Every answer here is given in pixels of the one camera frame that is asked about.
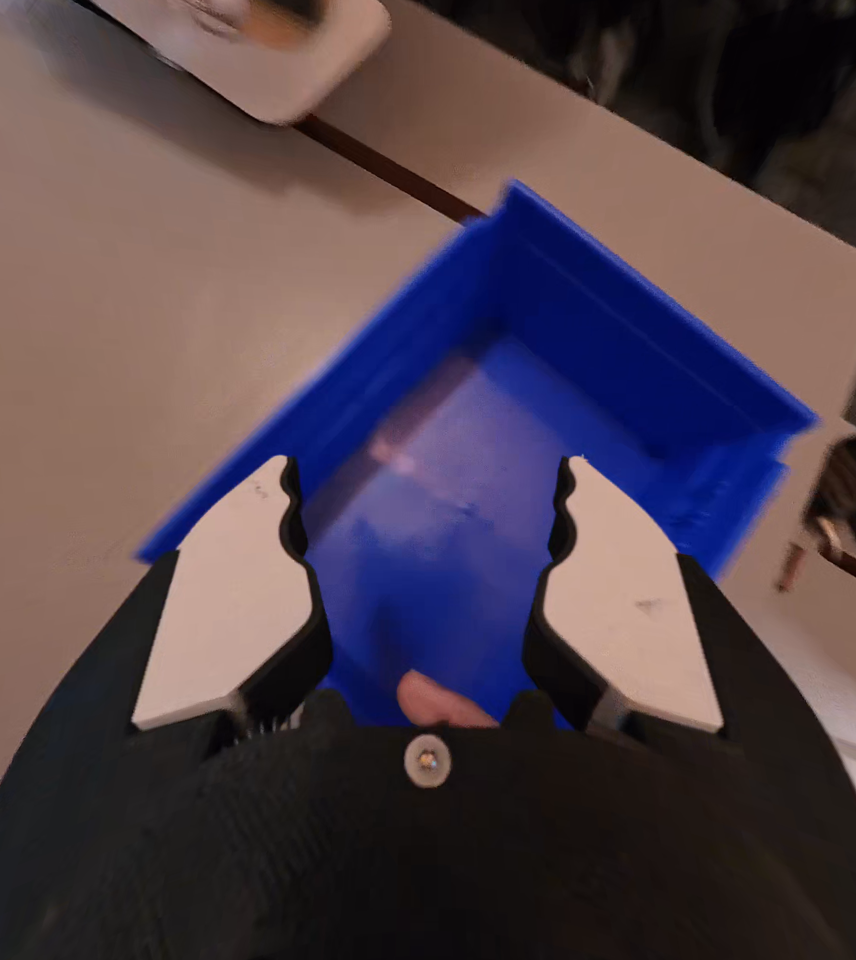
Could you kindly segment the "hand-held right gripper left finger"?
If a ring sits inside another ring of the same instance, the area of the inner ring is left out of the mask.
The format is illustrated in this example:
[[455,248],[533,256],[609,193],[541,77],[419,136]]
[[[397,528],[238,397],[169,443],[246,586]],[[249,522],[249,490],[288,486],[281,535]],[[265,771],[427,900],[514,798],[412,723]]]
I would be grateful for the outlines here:
[[194,524],[176,550],[132,725],[225,714],[244,734],[286,726],[334,646],[306,554],[298,464],[277,455]]

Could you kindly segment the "blue plastic bin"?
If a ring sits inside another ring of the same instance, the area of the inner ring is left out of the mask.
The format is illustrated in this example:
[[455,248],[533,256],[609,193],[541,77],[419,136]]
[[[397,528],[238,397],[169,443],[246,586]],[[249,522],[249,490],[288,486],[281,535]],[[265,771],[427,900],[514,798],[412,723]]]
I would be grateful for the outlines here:
[[563,458],[585,458],[696,574],[738,550],[817,416],[514,183],[149,535],[177,550],[277,455],[296,460],[334,658],[319,684],[400,726],[417,670],[501,716],[549,564]]

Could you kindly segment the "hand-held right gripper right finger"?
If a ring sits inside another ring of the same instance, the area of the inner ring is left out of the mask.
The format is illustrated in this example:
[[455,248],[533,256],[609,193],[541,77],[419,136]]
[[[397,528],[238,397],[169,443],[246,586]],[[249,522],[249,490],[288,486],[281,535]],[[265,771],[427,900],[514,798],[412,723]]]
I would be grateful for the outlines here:
[[715,735],[722,708],[684,582],[656,521],[585,458],[563,458],[551,560],[522,648],[535,686],[578,731],[636,715]]

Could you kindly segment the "person's right hand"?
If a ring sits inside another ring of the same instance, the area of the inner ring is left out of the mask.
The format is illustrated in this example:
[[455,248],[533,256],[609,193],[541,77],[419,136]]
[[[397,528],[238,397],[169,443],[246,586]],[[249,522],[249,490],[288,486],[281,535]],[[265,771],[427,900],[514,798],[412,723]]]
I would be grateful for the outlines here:
[[396,693],[402,714],[417,727],[496,729],[499,726],[499,722],[475,702],[413,669],[400,678]]

